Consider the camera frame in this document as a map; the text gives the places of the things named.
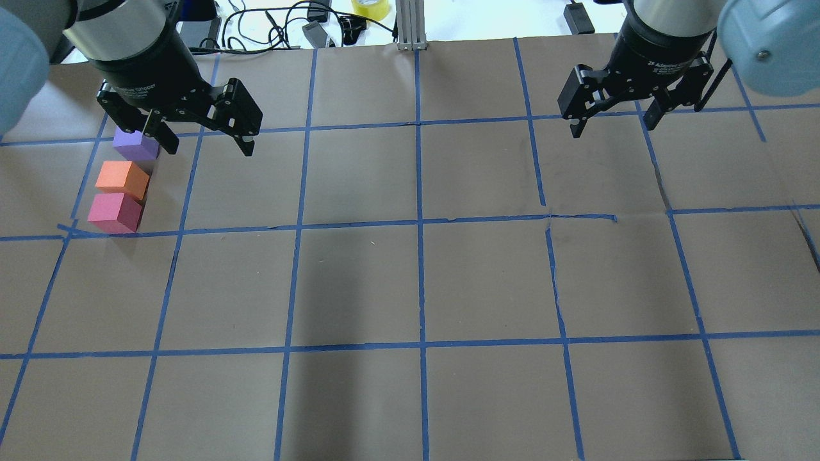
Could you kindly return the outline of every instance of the black cable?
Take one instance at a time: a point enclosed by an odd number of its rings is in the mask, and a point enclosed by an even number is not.
[[[328,11],[329,13],[332,13],[334,16],[336,16],[337,21],[339,21],[339,16],[352,16],[352,17],[362,18],[365,21],[372,22],[372,23],[378,25],[379,27],[381,27],[384,30],[389,31],[390,33],[393,32],[393,30],[390,27],[387,27],[386,25],[381,24],[379,21],[374,21],[373,19],[371,19],[369,17],[366,17],[366,16],[360,16],[360,15],[357,15],[357,14],[347,13],[347,12],[343,12],[343,11],[336,11],[333,8],[324,7],[322,5],[314,5],[312,7],[301,7],[301,6],[299,6],[299,5],[303,5],[305,3],[311,3],[311,1],[310,0],[302,0],[300,2],[296,2],[291,7],[249,8],[249,9],[245,9],[245,10],[234,11],[233,13],[228,15],[228,17],[225,19],[225,26],[222,28],[222,34],[221,34],[222,47],[226,46],[226,31],[227,31],[227,25],[230,22],[230,20],[233,19],[236,16],[241,17],[241,15],[243,15],[245,13],[254,12],[254,11],[287,11],[288,12],[287,15],[285,16],[285,26],[281,28],[283,30],[283,33],[281,34],[282,43],[285,44],[287,49],[291,49],[290,48],[290,41],[289,41],[289,37],[288,37],[288,32],[287,32],[287,24],[289,24],[289,22],[290,22],[289,17],[290,17],[290,13],[293,10],[307,10],[307,9],[313,8],[313,9],[317,9],[317,10],[321,10],[321,11]]]
[[[700,112],[704,109],[704,107],[706,107],[706,103],[709,102],[709,99],[712,97],[712,94],[714,94],[715,89],[718,89],[718,85],[723,80],[723,77],[726,75],[730,68],[731,59],[726,59],[726,63],[723,64],[723,67],[721,67],[720,71],[718,71],[717,75],[715,75],[715,80],[712,81],[712,85],[709,86],[706,95],[704,95],[703,99],[701,99],[695,104],[695,112]]]
[[[718,31],[712,32],[712,38],[709,40],[709,48],[706,50],[706,58],[712,59],[712,51],[715,49],[715,43],[718,41]]]
[[[230,41],[232,39],[236,40],[237,42],[239,42],[240,45],[242,45],[242,51],[248,51],[248,47],[246,47],[245,44],[242,43],[242,40],[237,39],[236,37],[228,37],[228,49],[234,49],[234,47],[230,46]]]

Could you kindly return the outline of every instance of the cable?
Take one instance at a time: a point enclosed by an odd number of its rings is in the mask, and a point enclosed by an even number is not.
[[[307,10],[307,9],[313,8],[313,9],[318,9],[318,10],[321,10],[321,11],[328,11],[329,13],[332,13],[334,16],[336,16],[337,21],[339,21],[340,16],[351,16],[351,17],[362,18],[365,21],[372,22],[372,23],[378,25],[379,27],[381,27],[382,29],[389,31],[391,34],[393,32],[393,30],[390,27],[387,27],[386,25],[381,24],[379,21],[374,21],[373,19],[370,19],[366,16],[360,16],[360,15],[357,15],[357,14],[347,13],[347,12],[343,12],[343,11],[336,11],[333,8],[324,7],[322,5],[318,5],[318,6],[314,5],[312,7],[300,6],[300,5],[303,5],[303,4],[306,4],[306,3],[312,3],[310,0],[302,0],[302,1],[296,2],[291,7],[249,8],[249,9],[243,9],[243,10],[239,10],[239,11],[236,11],[236,9],[237,9],[236,5],[234,5],[233,2],[231,2],[230,0],[229,0],[229,2],[230,2],[230,5],[234,8],[235,11],[233,13],[231,13],[230,15],[228,15],[228,17],[225,19],[225,26],[222,28],[221,44],[222,44],[223,48],[227,46],[226,31],[227,31],[227,25],[230,22],[230,20],[232,20],[236,16],[239,16],[239,20],[241,21],[241,18],[244,14],[249,13],[249,12],[255,12],[255,11],[264,11],[265,13],[267,13],[269,11],[287,11],[287,14],[285,16],[285,25],[283,27],[280,27],[279,30],[277,30],[276,27],[272,28],[268,32],[268,38],[270,40],[267,43],[260,42],[260,41],[255,40],[255,39],[251,39],[251,38],[249,38],[246,35],[241,34],[241,33],[239,33],[239,35],[242,36],[245,39],[249,39],[250,41],[252,41],[254,43],[270,45],[271,42],[273,41],[273,37],[271,35],[273,34],[273,31],[276,31],[277,34],[280,36],[280,41],[277,42],[276,45],[278,46],[279,44],[284,44],[287,49],[292,49],[290,47],[290,40],[289,40],[289,36],[288,36],[287,26],[289,25],[290,22],[292,22],[292,20],[290,19],[290,14],[293,12],[293,10]],[[342,29],[341,24],[339,24],[339,29],[342,31],[342,34],[344,34],[344,30]],[[239,32],[239,21],[237,21],[237,31]]]

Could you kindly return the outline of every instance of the purple cube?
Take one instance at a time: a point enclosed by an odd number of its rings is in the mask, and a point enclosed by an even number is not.
[[[119,127],[114,132],[114,148],[132,162],[156,160],[159,155],[159,143],[154,138],[143,136],[141,131],[125,133]]]

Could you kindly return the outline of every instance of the grid square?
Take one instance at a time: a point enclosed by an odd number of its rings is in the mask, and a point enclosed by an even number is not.
[[[664,212],[637,116],[607,116],[573,139],[564,120],[535,121],[544,194],[558,214]]]
[[[13,270],[0,271],[0,354],[22,354],[28,349],[61,249],[60,240],[0,243],[0,261],[14,265]]]
[[[787,203],[748,112],[673,113],[667,119],[650,136],[674,208]]]
[[[294,232],[185,236],[163,349],[285,344]]]
[[[302,133],[259,135],[244,157],[231,137],[205,137],[185,227],[295,224],[303,142]]]
[[[415,220],[416,207],[412,127],[311,133],[306,223]]]
[[[262,109],[262,128],[305,126],[312,50],[290,50],[255,56],[220,55],[218,84],[242,80]]]
[[[709,331],[820,328],[820,273],[790,212],[675,219]]]
[[[425,217],[543,213],[525,121],[424,126]]]
[[[197,63],[197,67],[199,68],[199,74],[202,76],[203,80],[206,82],[211,81],[211,75],[213,75],[213,66],[214,62],[216,61],[216,55],[202,55],[202,56],[194,56],[194,60]],[[225,58],[227,55],[221,54],[220,61],[225,62]],[[223,84],[228,83],[227,78],[225,81],[222,82]],[[187,122],[187,121],[172,121],[168,123],[168,127],[174,133],[198,133],[199,128],[201,127],[198,123],[194,122]],[[116,123],[113,120],[109,119],[105,124],[105,129],[102,132],[102,136],[106,138],[111,138],[114,136],[114,132],[116,130]]]
[[[424,226],[428,340],[557,337],[543,221]]]
[[[196,147],[196,138],[181,138],[180,148],[176,155],[169,155],[161,151],[155,162],[137,162],[137,165],[151,176],[145,193],[145,205],[138,232],[176,231],[180,228],[182,207]],[[103,167],[103,162],[121,159],[122,156],[114,150],[111,141],[100,143],[91,166],[89,180],[77,208],[78,229],[89,232],[100,231],[86,219],[91,210],[94,195],[99,193],[94,188],[94,182]]]
[[[556,220],[552,227],[569,336],[698,332],[665,215]]]
[[[150,358],[32,360],[0,459],[128,459]]]
[[[526,115],[513,41],[482,41],[480,53],[474,47],[436,42],[419,53],[423,120]]]
[[[160,357],[138,461],[273,459],[281,354]]]
[[[22,360],[0,360],[0,409],[5,409],[11,399],[22,362]]]
[[[153,347],[174,237],[72,240],[36,352]]]
[[[589,461],[732,458],[700,341],[571,349]]]
[[[421,459],[418,349],[290,357],[282,459]]]
[[[57,223],[70,224],[92,148],[91,143],[0,147],[0,235],[54,235]]]
[[[103,82],[99,71],[87,62],[48,69],[48,81],[4,143],[97,137],[104,113],[95,98]]]
[[[757,116],[768,140],[766,152],[789,191],[788,203],[820,203],[820,108],[760,111]]]
[[[820,338],[713,340],[712,354],[746,459],[820,453]]]
[[[427,350],[432,459],[575,459],[560,345]]]
[[[418,341],[415,226],[306,230],[294,345]]]
[[[394,44],[319,49],[311,123],[415,120],[415,82],[413,53]]]

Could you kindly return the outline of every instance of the black device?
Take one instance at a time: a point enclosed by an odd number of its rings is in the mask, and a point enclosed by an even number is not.
[[[595,27],[592,25],[590,15],[586,14],[583,3],[570,3],[564,7],[564,19],[567,20],[569,30],[573,35],[594,34]]]
[[[307,20],[315,22],[327,22],[330,0],[313,0],[307,7]]]
[[[302,32],[304,32],[305,38],[314,48],[333,48],[336,46],[336,42],[325,32],[321,24],[316,21],[311,21],[303,25]]]
[[[581,136],[595,114],[624,101],[650,97],[654,101],[644,122],[653,130],[675,107],[698,103],[714,73],[701,51],[711,31],[691,37],[662,34],[638,17],[634,0],[623,3],[626,20],[609,63],[600,71],[584,64],[575,66],[558,96],[561,116],[571,121],[573,138]],[[676,81],[676,87],[669,89]]]
[[[167,122],[192,121],[231,136],[250,156],[262,110],[239,79],[217,87],[203,80],[175,22],[166,17],[179,11],[178,3],[167,4],[169,11],[143,0],[107,2],[81,11],[66,31],[106,79],[97,101],[124,132],[142,131],[168,153],[180,141]],[[119,35],[128,40],[99,39]]]

